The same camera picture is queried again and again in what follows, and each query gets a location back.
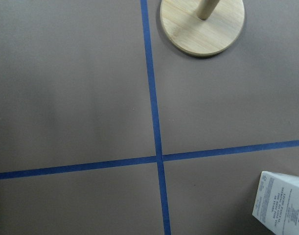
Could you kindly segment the wooden mug tree stand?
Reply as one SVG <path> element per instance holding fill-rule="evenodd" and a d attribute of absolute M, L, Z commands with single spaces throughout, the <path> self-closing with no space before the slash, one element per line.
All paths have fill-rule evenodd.
<path fill-rule="evenodd" d="M 176 48 L 191 56 L 209 57 L 238 38 L 245 7 L 241 0 L 163 0 L 160 21 Z"/>

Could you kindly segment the blue white milk carton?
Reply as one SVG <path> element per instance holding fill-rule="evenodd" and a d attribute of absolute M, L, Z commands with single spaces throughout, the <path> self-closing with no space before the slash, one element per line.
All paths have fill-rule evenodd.
<path fill-rule="evenodd" d="M 261 172 L 252 215 L 275 235 L 299 235 L 299 177 Z"/>

